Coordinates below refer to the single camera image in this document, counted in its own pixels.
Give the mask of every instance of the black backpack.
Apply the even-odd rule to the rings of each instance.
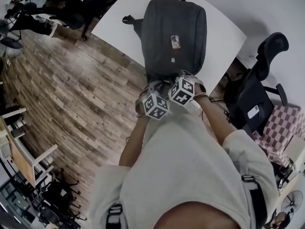
[[[148,82],[166,79],[186,70],[196,75],[204,63],[205,10],[184,0],[152,0],[144,19],[123,18],[142,42]]]

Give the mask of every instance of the person's leg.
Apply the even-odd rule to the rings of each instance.
[[[38,34],[43,35],[50,35],[52,32],[51,28],[45,27],[44,23],[40,23],[39,21],[35,20],[32,16],[27,16],[21,14],[14,26],[10,29],[10,31],[17,31],[17,30],[31,30]]]

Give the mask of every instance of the black strap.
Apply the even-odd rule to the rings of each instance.
[[[255,183],[257,189],[249,189],[255,214],[256,229],[264,227],[267,221],[267,207],[261,186],[255,181],[253,176],[244,175],[242,180],[245,183]]]
[[[110,207],[110,209],[108,211],[108,216],[106,219],[106,229],[121,229],[122,228],[121,219],[120,219],[122,212],[123,212],[122,204],[115,204]]]

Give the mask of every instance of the shirt sleeve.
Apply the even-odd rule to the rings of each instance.
[[[105,165],[95,173],[89,218],[93,229],[104,229],[108,209],[118,201],[123,181],[130,167]]]
[[[244,130],[231,133],[223,148],[241,175],[252,175],[261,186],[270,216],[279,197],[273,167],[263,150]]]
[[[8,12],[8,7],[11,0],[0,0],[0,20],[4,19],[4,16]]]

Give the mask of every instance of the plaid fabric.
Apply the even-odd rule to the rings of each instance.
[[[286,167],[289,157],[284,154],[291,138],[305,140],[305,116],[301,108],[276,105],[264,128],[263,136],[254,133],[255,142],[268,153],[270,161]]]

